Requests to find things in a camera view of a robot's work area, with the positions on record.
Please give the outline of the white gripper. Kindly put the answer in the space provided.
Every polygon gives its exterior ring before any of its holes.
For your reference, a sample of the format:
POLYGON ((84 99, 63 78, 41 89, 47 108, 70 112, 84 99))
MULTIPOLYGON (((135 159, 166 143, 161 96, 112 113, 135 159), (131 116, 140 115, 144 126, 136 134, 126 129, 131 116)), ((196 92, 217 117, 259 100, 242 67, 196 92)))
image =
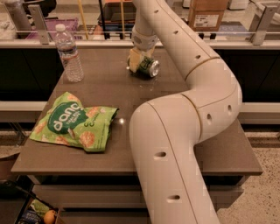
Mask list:
POLYGON ((135 73, 139 68, 144 56, 151 57, 158 40, 155 32, 149 28, 134 26, 131 37, 133 48, 129 51, 129 69, 135 73))

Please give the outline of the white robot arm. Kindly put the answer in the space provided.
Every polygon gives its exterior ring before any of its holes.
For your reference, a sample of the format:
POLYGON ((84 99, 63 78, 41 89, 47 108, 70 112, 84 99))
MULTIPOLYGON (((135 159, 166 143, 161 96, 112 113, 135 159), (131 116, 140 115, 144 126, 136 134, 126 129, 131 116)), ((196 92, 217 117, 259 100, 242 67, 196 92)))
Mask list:
POLYGON ((242 90, 224 60, 165 0, 132 0, 134 47, 158 38, 188 89, 139 106, 129 141, 152 224, 220 224, 194 154, 237 118, 242 90))

